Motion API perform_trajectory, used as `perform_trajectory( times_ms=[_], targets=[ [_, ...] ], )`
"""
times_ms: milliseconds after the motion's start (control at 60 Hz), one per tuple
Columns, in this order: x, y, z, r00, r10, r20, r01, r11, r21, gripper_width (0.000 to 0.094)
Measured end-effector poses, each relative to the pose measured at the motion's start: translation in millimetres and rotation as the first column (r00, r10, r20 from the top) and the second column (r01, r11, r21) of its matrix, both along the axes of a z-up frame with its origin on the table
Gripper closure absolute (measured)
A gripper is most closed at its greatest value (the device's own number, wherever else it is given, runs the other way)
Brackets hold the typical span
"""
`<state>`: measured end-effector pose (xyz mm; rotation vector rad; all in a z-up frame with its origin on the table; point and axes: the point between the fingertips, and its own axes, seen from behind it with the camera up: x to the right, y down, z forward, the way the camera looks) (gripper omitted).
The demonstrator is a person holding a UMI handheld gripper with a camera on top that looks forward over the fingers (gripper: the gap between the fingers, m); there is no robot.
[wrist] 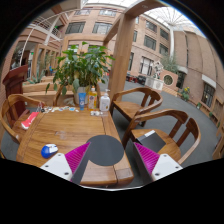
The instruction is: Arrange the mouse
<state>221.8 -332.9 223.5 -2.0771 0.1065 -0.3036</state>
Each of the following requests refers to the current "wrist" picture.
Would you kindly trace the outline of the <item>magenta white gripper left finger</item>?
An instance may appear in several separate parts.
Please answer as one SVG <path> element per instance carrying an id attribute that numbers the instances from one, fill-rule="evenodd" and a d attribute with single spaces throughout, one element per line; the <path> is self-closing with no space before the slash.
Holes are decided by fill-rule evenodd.
<path id="1" fill-rule="evenodd" d="M 44 165 L 41 166 L 41 169 L 70 181 L 80 165 L 83 156 L 87 152 L 88 147 L 89 143 L 86 143 L 66 154 L 56 153 Z"/>

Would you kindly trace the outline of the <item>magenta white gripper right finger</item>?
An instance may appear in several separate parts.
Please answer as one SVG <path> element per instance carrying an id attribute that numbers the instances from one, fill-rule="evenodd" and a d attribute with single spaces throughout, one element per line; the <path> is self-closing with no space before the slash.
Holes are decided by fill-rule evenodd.
<path id="1" fill-rule="evenodd" d="M 135 143 L 133 153 L 144 182 L 154 182 L 182 169 L 168 154 L 158 154 Z"/>

